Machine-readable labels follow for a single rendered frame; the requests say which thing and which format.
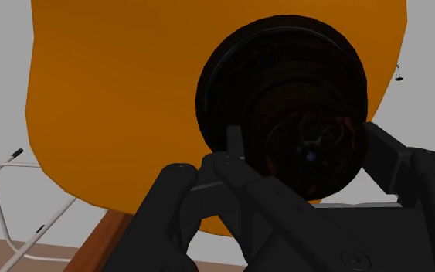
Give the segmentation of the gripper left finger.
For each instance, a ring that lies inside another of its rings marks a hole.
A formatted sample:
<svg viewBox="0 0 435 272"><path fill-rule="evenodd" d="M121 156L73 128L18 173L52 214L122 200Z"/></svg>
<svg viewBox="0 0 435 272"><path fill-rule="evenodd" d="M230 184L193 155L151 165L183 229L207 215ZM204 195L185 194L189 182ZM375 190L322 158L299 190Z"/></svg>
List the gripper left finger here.
<svg viewBox="0 0 435 272"><path fill-rule="evenodd" d="M206 196L246 258L244 272L372 272L372 254L358 240L273 176L243 160L238 127L227 149L202 167L164 167L102 272L198 272L187 254L206 217Z"/></svg>

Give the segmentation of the black round ridged object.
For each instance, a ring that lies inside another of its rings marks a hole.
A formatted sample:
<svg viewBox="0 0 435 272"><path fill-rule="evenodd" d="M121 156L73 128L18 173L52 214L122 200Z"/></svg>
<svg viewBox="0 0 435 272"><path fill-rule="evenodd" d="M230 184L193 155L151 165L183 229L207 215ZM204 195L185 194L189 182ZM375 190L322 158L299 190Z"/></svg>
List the black round ridged object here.
<svg viewBox="0 0 435 272"><path fill-rule="evenodd" d="M367 149L367 80L351 43L299 15L251 22L227 36L200 75L195 113L214 152L241 129L246 163L306 200L346 187Z"/></svg>

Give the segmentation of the orange chair with wooden legs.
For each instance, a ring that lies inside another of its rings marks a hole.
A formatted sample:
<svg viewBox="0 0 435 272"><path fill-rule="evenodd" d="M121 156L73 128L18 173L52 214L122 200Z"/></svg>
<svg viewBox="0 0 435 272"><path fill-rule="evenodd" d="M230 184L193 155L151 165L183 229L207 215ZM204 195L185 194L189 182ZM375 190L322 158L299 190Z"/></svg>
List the orange chair with wooden legs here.
<svg viewBox="0 0 435 272"><path fill-rule="evenodd" d="M111 220L66 272L102 272L161 170L201 168L217 153L195 113L203 67L227 36L275 15L317 19L351 43L372 122L398 62L406 0L32 0L30 146L59 187L107 209ZM211 213L218 205L204 198L197 232L234 238Z"/></svg>

